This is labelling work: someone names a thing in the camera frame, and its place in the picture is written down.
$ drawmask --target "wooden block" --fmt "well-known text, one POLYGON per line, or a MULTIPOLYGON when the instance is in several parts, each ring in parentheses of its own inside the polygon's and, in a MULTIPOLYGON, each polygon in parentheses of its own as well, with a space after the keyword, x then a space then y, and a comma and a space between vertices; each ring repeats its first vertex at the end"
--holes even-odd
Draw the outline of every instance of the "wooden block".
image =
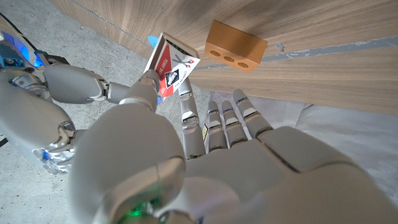
POLYGON ((213 21, 205 46, 205 55, 244 72, 261 63, 267 41, 213 21))

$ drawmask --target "blue object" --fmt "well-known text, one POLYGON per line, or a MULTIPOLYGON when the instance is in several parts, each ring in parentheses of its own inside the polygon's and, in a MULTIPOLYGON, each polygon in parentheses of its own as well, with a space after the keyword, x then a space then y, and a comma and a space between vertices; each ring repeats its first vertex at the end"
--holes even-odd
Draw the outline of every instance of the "blue object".
POLYGON ((148 36, 148 41, 151 44, 151 46, 156 47, 157 41, 159 40, 158 37, 154 36, 148 36))
POLYGON ((46 151, 43 151, 43 159, 48 160, 49 154, 46 151))
POLYGON ((157 97, 157 104, 159 105, 161 102, 162 102, 162 97, 161 97, 161 96, 158 96, 158 97, 157 97))
POLYGON ((0 44, 0 65, 3 68, 21 68, 25 67, 25 62, 9 46, 0 44))

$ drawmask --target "wooden panel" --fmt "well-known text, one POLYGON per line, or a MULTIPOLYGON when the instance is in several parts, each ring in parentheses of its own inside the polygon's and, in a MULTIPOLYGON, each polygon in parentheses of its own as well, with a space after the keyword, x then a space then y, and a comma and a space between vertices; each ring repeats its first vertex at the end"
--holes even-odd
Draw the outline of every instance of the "wooden panel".
POLYGON ((398 114, 398 47, 278 60, 252 73, 231 67, 194 70, 207 90, 398 114))
MULTIPOLYGON (((68 15, 72 9, 68 5, 76 5, 71 0, 52 1, 68 15)), ((396 0, 74 1, 135 37, 126 38, 137 41, 137 49, 128 48, 139 54, 140 44, 149 45, 147 36, 158 36, 161 31, 203 53, 213 19, 266 39, 265 55, 279 54, 274 47, 278 42, 284 44, 285 52, 293 52, 398 35, 396 0)), ((71 16, 87 23, 87 16, 71 16)), ((98 23, 90 25, 100 28, 98 23)), ((218 63, 202 56, 200 66, 218 63)))
POLYGON ((84 26, 90 27, 100 34, 109 37, 111 40, 125 46, 128 49, 135 51, 135 53, 143 56, 144 58, 149 58, 153 48, 144 45, 133 39, 129 34, 126 34, 117 27, 111 25, 110 23, 100 19, 92 13, 82 7, 71 3, 69 0, 51 0, 54 6, 61 10, 66 15, 76 19, 84 26))

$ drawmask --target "gray floor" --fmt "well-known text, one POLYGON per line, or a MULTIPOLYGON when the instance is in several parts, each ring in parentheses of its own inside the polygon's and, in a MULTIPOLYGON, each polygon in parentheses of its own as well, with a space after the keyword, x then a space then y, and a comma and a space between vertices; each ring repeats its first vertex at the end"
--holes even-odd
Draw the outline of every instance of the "gray floor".
MULTIPOLYGON (((0 12, 38 49, 61 55, 71 65, 92 70, 107 81, 132 85, 146 66, 146 59, 61 14, 48 0, 1 0, 0 12)), ((200 119, 204 121, 211 93, 195 86, 193 92, 200 119)), ((61 107, 76 128, 85 129, 112 104, 94 102, 61 104, 61 107)), ((178 96, 168 97, 158 106, 157 112, 168 118, 181 136, 178 96)), ((1 148, 0 158, 0 223, 68 223, 67 175, 49 175, 10 144, 1 148)))

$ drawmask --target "white robotic hand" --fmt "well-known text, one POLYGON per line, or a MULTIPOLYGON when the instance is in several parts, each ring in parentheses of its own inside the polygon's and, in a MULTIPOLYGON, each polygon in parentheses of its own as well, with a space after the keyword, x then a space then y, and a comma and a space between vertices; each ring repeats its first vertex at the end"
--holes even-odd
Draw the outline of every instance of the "white robotic hand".
POLYGON ((69 189, 76 223, 398 220, 393 204, 350 158, 296 129, 273 129, 241 90, 234 101, 252 140, 227 101, 225 135, 210 102, 207 154, 189 82, 182 86, 183 147, 171 124, 154 114, 152 70, 79 139, 69 189))

